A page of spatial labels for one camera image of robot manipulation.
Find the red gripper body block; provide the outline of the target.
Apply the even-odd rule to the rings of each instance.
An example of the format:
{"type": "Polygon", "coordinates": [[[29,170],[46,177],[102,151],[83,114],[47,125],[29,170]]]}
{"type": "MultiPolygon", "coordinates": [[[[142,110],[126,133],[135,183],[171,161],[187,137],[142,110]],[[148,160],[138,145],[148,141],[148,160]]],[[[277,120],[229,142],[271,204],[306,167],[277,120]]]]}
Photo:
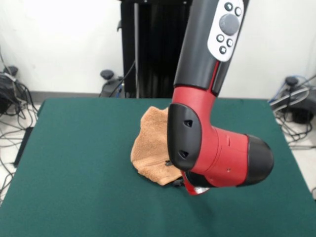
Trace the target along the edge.
{"type": "Polygon", "coordinates": [[[196,187],[194,185],[192,185],[188,178],[186,177],[186,174],[184,171],[181,172],[182,174],[182,178],[183,178],[183,184],[187,190],[187,192],[190,194],[190,195],[193,195],[193,196],[197,196],[197,195],[201,195],[207,191],[210,190],[210,188],[204,188],[204,187],[196,187]]]}

